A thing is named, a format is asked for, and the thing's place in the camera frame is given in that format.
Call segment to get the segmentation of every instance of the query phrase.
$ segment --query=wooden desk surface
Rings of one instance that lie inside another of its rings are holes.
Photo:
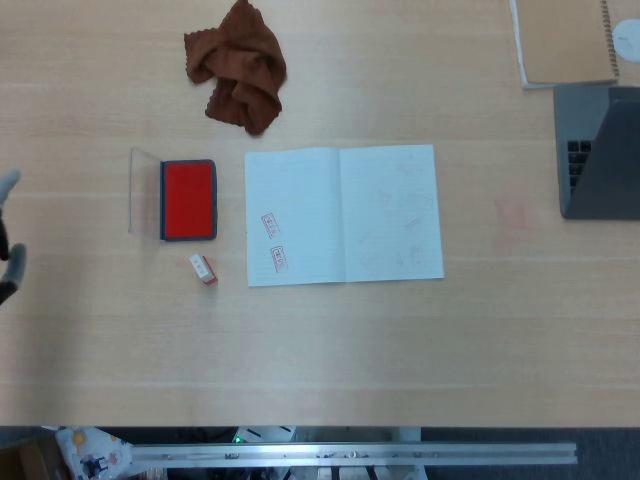
[[[0,423],[640,425],[640,223],[561,219],[551,93],[520,88],[507,0],[256,5],[289,67],[260,139],[205,118],[184,72],[182,33],[230,1],[3,2],[5,221],[30,257]],[[247,287],[246,151],[397,143],[436,145],[446,280]],[[127,233],[133,145],[216,160],[216,241]]]

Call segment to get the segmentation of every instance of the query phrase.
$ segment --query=brown notebook cover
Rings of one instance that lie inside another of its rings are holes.
[[[512,0],[512,8],[525,87],[616,80],[607,0]]]

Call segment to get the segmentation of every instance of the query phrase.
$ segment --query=metal rail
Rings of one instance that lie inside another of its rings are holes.
[[[136,466],[259,468],[572,465],[574,443],[283,443],[133,447]]]

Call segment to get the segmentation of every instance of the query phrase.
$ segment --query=brown cloth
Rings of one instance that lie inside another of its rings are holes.
[[[260,135],[282,110],[278,90],[286,64],[260,11],[237,0],[219,28],[185,34],[187,76],[194,83],[218,77],[205,114]]]

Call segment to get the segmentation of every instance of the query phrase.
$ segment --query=notebook page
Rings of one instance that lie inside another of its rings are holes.
[[[431,145],[340,151],[348,282],[443,278]]]
[[[247,153],[249,286],[344,282],[338,152]]]

